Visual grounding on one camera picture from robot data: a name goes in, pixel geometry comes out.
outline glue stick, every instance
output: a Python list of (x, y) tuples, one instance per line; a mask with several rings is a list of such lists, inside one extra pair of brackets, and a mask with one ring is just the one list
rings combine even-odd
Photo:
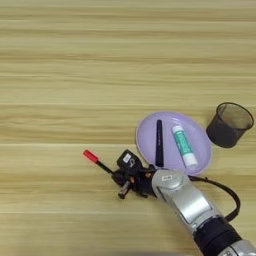
[(179, 148), (183, 162), (187, 168), (198, 165), (195, 154), (185, 135), (185, 131), (181, 125), (176, 125), (172, 128), (172, 133), (176, 144)]

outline wire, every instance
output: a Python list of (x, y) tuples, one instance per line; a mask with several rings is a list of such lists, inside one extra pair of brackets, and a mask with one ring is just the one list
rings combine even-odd
[(210, 180), (208, 179), (207, 177), (205, 178), (200, 178), (200, 177), (194, 177), (194, 176), (189, 176), (189, 179), (191, 181), (202, 181), (202, 182), (205, 182), (205, 183), (210, 183), (214, 186), (217, 186), (219, 188), (221, 188), (222, 190), (224, 190), (226, 193), (228, 193), (235, 201), (236, 203), (236, 208), (231, 212), (229, 213), (225, 219), (230, 222), (232, 221), (233, 219), (235, 219), (239, 212), (240, 212), (240, 208), (241, 208), (241, 201), (240, 201), (240, 198), (239, 196), (236, 194), (235, 191), (233, 191), (231, 188), (227, 187), (226, 185), (223, 185), (219, 182), (216, 182), (216, 181), (213, 181), (213, 180)]

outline wood grain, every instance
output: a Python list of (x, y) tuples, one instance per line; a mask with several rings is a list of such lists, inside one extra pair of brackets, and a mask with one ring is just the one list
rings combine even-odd
[[(256, 113), (256, 2), (0, 1), (0, 254), (200, 255), (173, 211), (129, 194), (82, 156), (111, 168), (137, 152), (154, 111), (203, 128), (223, 101)], [(242, 199), (237, 231), (256, 243), (255, 129), (213, 146), (205, 175)], [(232, 200), (196, 184), (227, 214)]]

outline black pen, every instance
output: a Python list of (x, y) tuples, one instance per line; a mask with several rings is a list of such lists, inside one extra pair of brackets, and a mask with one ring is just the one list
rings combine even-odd
[(157, 120), (156, 122), (156, 159), (155, 165), (164, 167), (164, 142), (163, 142), (163, 122)]

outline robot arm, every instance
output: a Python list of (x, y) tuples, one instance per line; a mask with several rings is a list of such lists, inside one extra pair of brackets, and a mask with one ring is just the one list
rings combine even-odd
[(205, 256), (256, 256), (255, 247), (237, 234), (218, 209), (189, 178), (178, 171), (158, 170), (155, 195), (175, 210)]
[(119, 169), (111, 171), (88, 150), (84, 155), (97, 164), (122, 187), (119, 197), (130, 190), (142, 197), (156, 196), (175, 210), (204, 256), (256, 256), (255, 247), (238, 235), (218, 209), (193, 186), (189, 177), (178, 171), (156, 170), (142, 166), (139, 158), (125, 150), (119, 157)]

